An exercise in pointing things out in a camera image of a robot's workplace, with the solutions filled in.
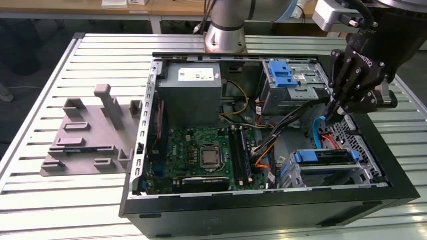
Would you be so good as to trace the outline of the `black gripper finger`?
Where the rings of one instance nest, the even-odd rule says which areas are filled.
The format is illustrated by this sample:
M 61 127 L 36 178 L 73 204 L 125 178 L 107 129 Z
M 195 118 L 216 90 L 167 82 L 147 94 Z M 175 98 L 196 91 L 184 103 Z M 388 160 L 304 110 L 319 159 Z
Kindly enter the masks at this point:
M 328 86 L 332 89 L 331 100 L 327 107 L 325 113 L 325 121 L 336 122 L 337 117 L 337 109 L 340 107 L 340 95 L 343 92 L 343 72 L 345 72 L 345 52 L 343 50 L 333 50 L 331 53 L 331 77 Z
M 377 109 L 375 87 L 383 82 L 383 70 L 373 63 L 372 66 L 359 58 L 345 58 L 345 72 L 341 78 L 341 94 L 336 113 L 369 113 Z

